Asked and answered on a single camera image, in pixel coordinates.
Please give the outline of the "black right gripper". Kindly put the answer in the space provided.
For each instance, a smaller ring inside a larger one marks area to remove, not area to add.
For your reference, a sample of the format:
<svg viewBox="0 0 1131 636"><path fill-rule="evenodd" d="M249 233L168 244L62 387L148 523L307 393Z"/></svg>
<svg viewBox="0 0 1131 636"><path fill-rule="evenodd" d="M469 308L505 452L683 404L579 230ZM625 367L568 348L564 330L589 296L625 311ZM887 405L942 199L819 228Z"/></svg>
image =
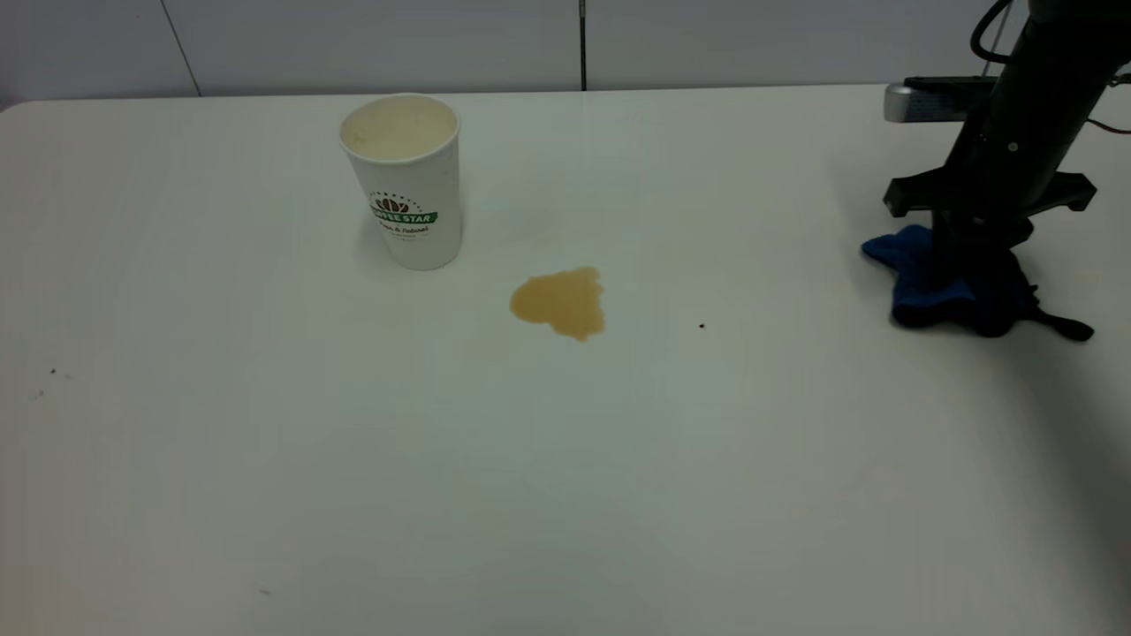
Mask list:
<svg viewBox="0 0 1131 636"><path fill-rule="evenodd" d="M1059 169L1105 83L1074 79L905 79L884 89L888 122L961 122L944 165L893 178L893 217L930 210L930 285L964 282L979 221L979 269L1002 269L1029 241L1029 217L1054 207L1086 209L1097 189Z"/></svg>

